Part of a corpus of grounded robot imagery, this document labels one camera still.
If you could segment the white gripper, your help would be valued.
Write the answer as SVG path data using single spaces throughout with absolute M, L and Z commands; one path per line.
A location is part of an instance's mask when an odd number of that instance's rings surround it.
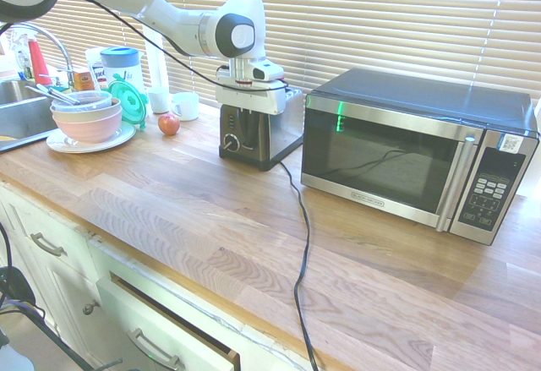
M 250 84 L 239 84 L 229 71 L 216 73 L 216 100 L 227 106 L 239 107 L 239 124 L 243 146 L 259 143 L 260 114 L 278 115 L 286 107 L 286 85 L 280 80 L 269 82 L 255 80 Z

